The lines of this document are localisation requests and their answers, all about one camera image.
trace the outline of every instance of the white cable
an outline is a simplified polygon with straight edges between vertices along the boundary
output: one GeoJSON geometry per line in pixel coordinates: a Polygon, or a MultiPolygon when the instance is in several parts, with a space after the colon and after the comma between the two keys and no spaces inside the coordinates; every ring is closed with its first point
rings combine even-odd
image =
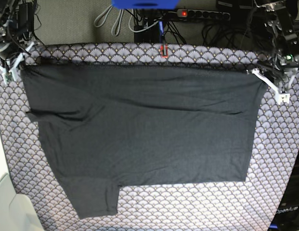
{"type": "Polygon", "coordinates": [[[118,17],[117,17],[116,21],[114,22],[114,24],[112,26],[111,34],[113,36],[118,36],[119,35],[121,20],[122,20],[123,15],[124,15],[124,10],[120,10],[119,14],[118,14],[118,17]]]}
{"type": "Polygon", "coordinates": [[[111,10],[113,9],[113,6],[112,5],[109,5],[105,11],[103,11],[100,15],[98,15],[95,19],[95,21],[93,21],[93,25],[96,27],[96,28],[99,28],[99,27],[102,27],[103,24],[105,23],[108,15],[110,14],[111,10]],[[102,23],[100,25],[97,25],[97,23],[99,22],[99,20],[103,17],[104,17],[104,20],[102,21],[102,23]]]}
{"type": "Polygon", "coordinates": [[[132,15],[131,15],[131,17],[130,17],[130,19],[129,19],[128,26],[129,26],[130,31],[132,31],[133,33],[144,32],[144,31],[146,31],[146,30],[148,30],[148,29],[154,27],[155,25],[157,25],[157,24],[159,23],[159,21],[156,21],[156,22],[154,22],[152,25],[150,25],[149,27],[146,27],[145,29],[142,29],[142,30],[133,30],[133,29],[131,28],[131,25],[130,25],[131,19],[132,19],[132,15]]]}

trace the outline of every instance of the power strip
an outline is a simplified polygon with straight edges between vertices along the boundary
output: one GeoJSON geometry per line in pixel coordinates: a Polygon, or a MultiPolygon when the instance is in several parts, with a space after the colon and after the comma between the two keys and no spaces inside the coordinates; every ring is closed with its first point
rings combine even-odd
{"type": "Polygon", "coordinates": [[[191,19],[211,19],[211,20],[223,20],[230,21],[230,13],[222,13],[218,11],[203,11],[203,10],[188,10],[178,9],[177,16],[179,18],[191,18],[191,19]]]}

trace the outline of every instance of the fan pattern fabric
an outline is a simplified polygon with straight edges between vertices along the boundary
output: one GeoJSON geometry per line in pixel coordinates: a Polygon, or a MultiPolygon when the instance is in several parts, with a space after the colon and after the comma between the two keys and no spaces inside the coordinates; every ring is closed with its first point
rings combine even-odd
{"type": "MultiPolygon", "coordinates": [[[[244,69],[266,59],[261,53],[190,45],[169,45],[169,57],[162,58],[159,49],[160,44],[131,43],[36,47],[26,63],[47,58],[244,69]]],[[[41,149],[37,124],[25,115],[29,105],[22,81],[5,85],[1,74],[0,131],[16,192],[31,199],[46,231],[266,231],[299,150],[299,72],[290,93],[289,104],[277,105],[272,90],[261,101],[246,182],[125,187],[116,216],[78,218],[41,149]]]]}

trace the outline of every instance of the t-shirt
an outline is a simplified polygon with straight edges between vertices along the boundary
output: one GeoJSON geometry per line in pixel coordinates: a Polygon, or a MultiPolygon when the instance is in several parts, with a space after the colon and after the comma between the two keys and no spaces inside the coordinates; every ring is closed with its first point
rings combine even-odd
{"type": "Polygon", "coordinates": [[[28,116],[80,218],[128,185],[244,181],[266,85],[183,67],[27,66],[28,116]]]}

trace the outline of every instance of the red clip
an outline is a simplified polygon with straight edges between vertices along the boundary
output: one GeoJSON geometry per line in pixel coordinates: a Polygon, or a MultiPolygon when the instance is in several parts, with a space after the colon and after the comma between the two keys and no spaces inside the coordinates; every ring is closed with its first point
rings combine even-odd
{"type": "Polygon", "coordinates": [[[161,56],[162,58],[168,58],[169,57],[169,53],[168,53],[168,45],[161,45],[161,56]]]}

